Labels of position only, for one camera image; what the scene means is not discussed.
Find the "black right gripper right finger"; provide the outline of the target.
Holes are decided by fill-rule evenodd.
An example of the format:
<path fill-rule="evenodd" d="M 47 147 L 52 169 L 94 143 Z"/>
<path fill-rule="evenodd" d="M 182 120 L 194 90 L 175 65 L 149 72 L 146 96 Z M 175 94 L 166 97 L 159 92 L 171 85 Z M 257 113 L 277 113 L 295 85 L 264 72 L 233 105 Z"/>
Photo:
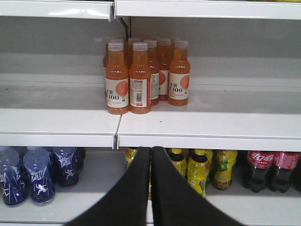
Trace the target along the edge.
<path fill-rule="evenodd" d="M 236 226 L 238 222 L 198 194 L 165 149 L 151 149 L 151 193 L 156 226 Z"/>

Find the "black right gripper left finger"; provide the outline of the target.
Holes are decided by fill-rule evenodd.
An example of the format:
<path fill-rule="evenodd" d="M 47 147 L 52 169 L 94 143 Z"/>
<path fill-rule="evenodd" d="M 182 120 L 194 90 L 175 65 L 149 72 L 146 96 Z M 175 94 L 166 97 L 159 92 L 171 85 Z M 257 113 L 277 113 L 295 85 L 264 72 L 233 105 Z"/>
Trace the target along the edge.
<path fill-rule="evenodd" d="M 149 147 L 138 147 L 125 174 L 95 205 L 67 226 L 144 226 L 150 179 Z"/>

